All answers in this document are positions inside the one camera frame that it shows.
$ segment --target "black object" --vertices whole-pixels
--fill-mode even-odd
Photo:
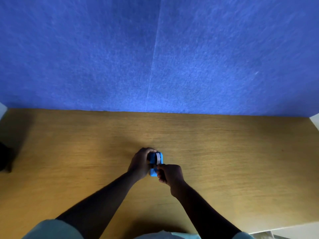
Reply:
[[[0,143],[0,171],[11,172],[11,163],[14,155],[12,148]]]

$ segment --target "wooden table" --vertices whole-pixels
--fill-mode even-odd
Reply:
[[[19,148],[0,173],[0,231],[21,238],[127,170],[141,147],[247,232],[319,220],[319,132],[308,118],[11,109],[0,141]],[[195,232],[169,187],[133,186],[102,238]]]

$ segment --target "blue plastic device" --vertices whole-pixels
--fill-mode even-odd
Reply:
[[[150,164],[158,165],[163,163],[163,155],[161,152],[149,153]],[[157,177],[157,167],[150,170],[150,176]]]

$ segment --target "right hand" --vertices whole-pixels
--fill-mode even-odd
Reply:
[[[159,182],[169,185],[173,196],[175,189],[186,183],[179,165],[159,164],[157,169]]]

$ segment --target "blue felt wall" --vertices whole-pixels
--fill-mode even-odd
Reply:
[[[0,0],[8,107],[309,117],[319,0]]]

